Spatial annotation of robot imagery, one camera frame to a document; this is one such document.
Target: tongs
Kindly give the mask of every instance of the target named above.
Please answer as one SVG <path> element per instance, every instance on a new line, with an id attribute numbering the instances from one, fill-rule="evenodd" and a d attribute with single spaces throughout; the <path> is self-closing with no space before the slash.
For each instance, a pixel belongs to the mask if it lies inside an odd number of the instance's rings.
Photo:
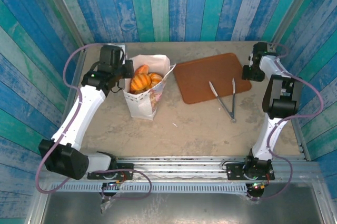
<path id="1" fill-rule="evenodd" d="M 230 112 L 228 110 L 228 108 L 226 107 L 226 105 L 222 102 L 221 98 L 217 94 L 217 92 L 216 92 L 213 84 L 211 83 L 211 81 L 209 81 L 209 84 L 210 84 L 211 90 L 214 93 L 215 97 L 218 99 L 218 101 L 220 102 L 221 106 L 226 111 L 226 113 L 231 117 L 231 122 L 235 123 L 236 119 L 234 117 L 234 107 L 235 107 L 235 80 L 234 80 L 234 78 L 232 80 L 232 85 L 233 85 L 232 112 Z"/>

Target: paper bag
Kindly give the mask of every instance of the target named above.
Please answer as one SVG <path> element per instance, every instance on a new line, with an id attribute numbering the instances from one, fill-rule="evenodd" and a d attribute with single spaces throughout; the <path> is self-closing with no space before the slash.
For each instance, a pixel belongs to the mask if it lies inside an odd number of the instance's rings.
<path id="1" fill-rule="evenodd" d="M 123 92 L 131 117 L 153 120 L 166 85 L 167 77 L 175 65 L 170 66 L 170 59 L 162 54 L 138 55 L 131 58 L 131 60 L 133 61 L 134 70 L 146 64 L 150 68 L 149 73 L 156 73 L 163 77 L 163 80 L 159 84 L 141 94 L 129 93 L 131 79 L 125 79 L 125 89 Z"/>

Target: wooden plank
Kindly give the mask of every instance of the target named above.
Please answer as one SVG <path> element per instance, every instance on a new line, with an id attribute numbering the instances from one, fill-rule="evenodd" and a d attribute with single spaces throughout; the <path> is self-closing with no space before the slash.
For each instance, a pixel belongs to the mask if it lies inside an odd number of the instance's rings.
<path id="1" fill-rule="evenodd" d="M 39 153 L 38 145 L 44 137 L 21 121 L 0 110 L 0 135 L 24 148 Z"/>
<path id="2" fill-rule="evenodd" d="M 201 41 L 215 41 L 223 0 L 206 0 L 201 28 Z"/>
<path id="3" fill-rule="evenodd" d="M 35 189 L 35 174 L 18 170 L 3 164 L 0 164 L 0 174 L 1 191 L 20 193 L 31 196 L 33 195 Z"/>
<path id="4" fill-rule="evenodd" d="M 311 60 L 300 72 L 299 76 L 308 80 L 313 78 L 317 72 L 337 53 L 337 46 L 335 46 L 335 44 L 337 44 L 337 30 L 311 58 Z"/>
<path id="5" fill-rule="evenodd" d="M 169 0 L 151 0 L 154 41 L 170 41 Z"/>
<path id="6" fill-rule="evenodd" d="M 293 0 L 280 0 L 272 18 L 270 19 L 268 26 L 262 36 L 262 40 L 270 41 L 274 36 L 279 24 L 281 23 L 285 13 L 289 9 Z"/>
<path id="7" fill-rule="evenodd" d="M 64 0 L 84 43 L 93 43 L 94 38 L 77 0 Z"/>
<path id="8" fill-rule="evenodd" d="M 35 174 L 41 159 L 40 155 L 0 136 L 0 164 Z"/>
<path id="9" fill-rule="evenodd" d="M 58 127 L 28 104 L 23 98 L 0 82 L 0 109 L 28 125 L 47 139 L 50 139 Z"/>
<path id="10" fill-rule="evenodd" d="M 333 198 L 333 199 L 337 198 L 337 187 L 336 187 L 337 174 L 333 175 L 333 176 L 330 176 L 330 177 L 327 177 L 327 178 L 324 178 L 324 179 L 325 179 L 326 185 L 328 186 L 331 198 Z"/>
<path id="11" fill-rule="evenodd" d="M 25 218 L 0 218 L 0 224 L 24 224 L 25 220 Z"/>
<path id="12" fill-rule="evenodd" d="M 77 0 L 95 42 L 111 42 L 96 0 Z"/>
<path id="13" fill-rule="evenodd" d="M 151 0 L 132 0 L 136 14 L 138 35 L 141 42 L 153 42 Z"/>
<path id="14" fill-rule="evenodd" d="M 337 125 L 337 102 L 326 108 L 321 114 L 302 127 L 305 142 L 308 143 L 325 131 Z"/>
<path id="15" fill-rule="evenodd" d="M 231 38 L 232 41 L 244 41 L 246 39 L 260 1 L 242 0 Z"/>
<path id="16" fill-rule="evenodd" d="M 298 74 L 310 61 L 326 40 L 337 30 L 337 0 L 326 0 L 308 23 L 289 57 L 295 57 L 287 69 Z"/>
<path id="17" fill-rule="evenodd" d="M 63 65 L 58 58 L 52 59 L 55 61 L 56 68 L 46 58 L 46 56 L 37 47 L 31 37 L 26 33 L 20 23 L 16 20 L 13 14 L 8 10 L 2 1 L 0 1 L 0 26 L 6 33 L 15 41 L 21 50 L 34 62 L 34 64 L 41 70 L 41 72 L 54 84 L 60 91 L 62 96 L 66 99 L 68 97 L 69 89 L 63 83 L 62 73 Z"/>
<path id="18" fill-rule="evenodd" d="M 300 18 L 304 14 L 305 10 L 308 8 L 311 0 L 304 0 L 301 4 L 299 10 L 296 12 L 295 16 L 291 20 L 291 23 L 289 24 L 288 28 L 286 29 L 285 33 L 282 36 L 281 43 L 285 44 L 285 42 L 288 40 L 290 34 L 293 32 L 295 26 L 299 22 Z"/>
<path id="19" fill-rule="evenodd" d="M 321 95 L 324 101 L 324 110 L 337 101 L 337 78 L 329 83 L 322 91 Z M 313 114 L 320 107 L 320 101 L 315 96 L 305 107 L 303 107 L 299 114 Z M 300 126 L 305 126 L 313 118 L 301 118 L 299 119 Z"/>
<path id="20" fill-rule="evenodd" d="M 242 0 L 224 0 L 216 32 L 216 41 L 230 41 Z"/>
<path id="21" fill-rule="evenodd" d="M 125 42 L 114 0 L 96 0 L 109 41 Z"/>
<path id="22" fill-rule="evenodd" d="M 60 21 L 56 17 L 53 9 L 49 5 L 47 0 L 35 0 L 46 18 L 48 19 L 50 25 L 54 29 L 56 35 L 60 38 L 61 42 L 63 43 L 64 47 L 67 49 L 68 53 L 74 52 L 78 46 L 72 43 L 67 32 L 63 29 Z"/>
<path id="23" fill-rule="evenodd" d="M 187 0 L 168 0 L 170 11 L 170 41 L 184 41 Z"/>
<path id="24" fill-rule="evenodd" d="M 187 0 L 185 41 L 200 41 L 206 0 Z"/>
<path id="25" fill-rule="evenodd" d="M 18 218 L 26 218 L 31 200 L 32 196 L 29 195 L 0 191 L 0 218 L 15 218 L 14 222 L 0 219 L 3 221 L 0 223 L 21 223 Z"/>
<path id="26" fill-rule="evenodd" d="M 59 56 L 63 58 L 64 61 L 66 61 L 69 52 L 65 48 L 61 39 L 57 36 L 55 30 L 49 23 L 47 17 L 45 16 L 41 8 L 38 6 L 36 1 L 35 0 L 19 0 L 19 1 L 30 13 L 31 17 L 37 23 L 42 33 L 44 33 L 46 38 L 51 42 L 52 46 L 58 52 Z"/>
<path id="27" fill-rule="evenodd" d="M 261 0 L 245 38 L 246 41 L 259 41 L 280 0 Z"/>
<path id="28" fill-rule="evenodd" d="M 65 99 L 8 34 L 0 28 L 0 53 L 34 84 L 61 112 Z"/>
<path id="29" fill-rule="evenodd" d="M 41 114 L 60 126 L 62 113 L 27 78 L 0 54 L 0 81 L 36 108 Z"/>
<path id="30" fill-rule="evenodd" d="M 114 0 L 124 42 L 138 42 L 138 30 L 132 0 Z"/>
<path id="31" fill-rule="evenodd" d="M 311 160 L 337 150 L 337 126 L 327 130 L 306 144 Z"/>
<path id="32" fill-rule="evenodd" d="M 312 79 L 309 79 L 310 83 L 318 91 L 321 91 L 337 77 L 336 67 L 337 53 L 328 63 L 326 63 L 324 67 L 321 68 L 321 70 Z M 305 85 L 302 90 L 300 109 L 302 109 L 310 100 L 312 100 L 315 95 L 316 94 L 308 86 Z"/>
<path id="33" fill-rule="evenodd" d="M 55 49 L 55 44 L 49 41 L 47 36 L 44 35 L 38 24 L 35 22 L 20 0 L 2 0 L 2 2 L 12 12 L 18 22 L 30 35 L 32 40 L 48 58 L 53 57 L 55 59 L 61 60 L 62 63 L 66 62 L 67 58 L 65 59 L 64 56 L 60 56 L 58 54 L 57 50 Z M 74 62 L 70 63 L 69 71 L 70 73 L 75 72 Z"/>
<path id="34" fill-rule="evenodd" d="M 337 174 L 337 150 L 316 159 L 325 177 Z"/>
<path id="35" fill-rule="evenodd" d="M 311 0 L 310 4 L 296 24 L 294 30 L 289 35 L 289 38 L 286 40 L 286 46 L 292 48 L 297 43 L 297 40 L 303 34 L 303 31 L 306 29 L 308 23 L 313 19 L 314 15 L 317 13 L 324 1 L 325 0 Z M 288 66 L 291 65 L 295 59 L 296 57 L 292 58 L 288 56 L 282 62 L 284 65 Z"/>
<path id="36" fill-rule="evenodd" d="M 66 22 L 64 21 L 63 16 L 61 15 L 60 11 L 58 10 L 54 0 L 47 0 L 49 6 L 52 8 L 55 16 L 57 17 L 58 21 L 60 22 L 62 28 L 67 32 L 71 42 L 73 43 L 74 46 L 77 46 L 76 41 L 74 39 L 74 36 L 72 34 L 72 32 L 70 31 L 68 25 L 66 24 Z"/>

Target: brown cutting board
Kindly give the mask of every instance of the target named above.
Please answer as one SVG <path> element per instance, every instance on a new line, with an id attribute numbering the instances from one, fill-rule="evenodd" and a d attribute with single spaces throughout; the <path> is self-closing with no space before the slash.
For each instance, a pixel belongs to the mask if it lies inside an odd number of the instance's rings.
<path id="1" fill-rule="evenodd" d="M 242 80 L 242 65 L 233 53 L 219 54 L 176 65 L 173 74 L 186 104 L 215 99 L 210 89 L 212 82 L 219 96 L 232 95 L 232 78 L 236 93 L 249 91 L 252 84 Z"/>

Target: beige table surface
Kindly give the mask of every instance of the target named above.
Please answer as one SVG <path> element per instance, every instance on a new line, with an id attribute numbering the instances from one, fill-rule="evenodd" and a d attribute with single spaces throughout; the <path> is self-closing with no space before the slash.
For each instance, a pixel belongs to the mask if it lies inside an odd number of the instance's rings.
<path id="1" fill-rule="evenodd" d="M 206 56 L 234 53 L 242 65 L 256 42 L 127 43 L 129 57 L 165 54 L 171 64 Z M 88 50 L 82 75 L 99 58 L 100 47 Z M 251 82 L 251 90 L 236 95 L 236 123 L 217 100 L 187 105 L 174 75 L 170 75 L 154 121 L 133 119 L 123 92 L 110 93 L 95 113 L 83 139 L 82 151 L 105 151 L 118 157 L 166 155 L 242 155 L 257 141 L 263 124 L 262 99 L 267 80 Z M 232 97 L 223 98 L 231 107 Z M 291 122 L 284 127 L 275 151 L 299 154 Z"/>

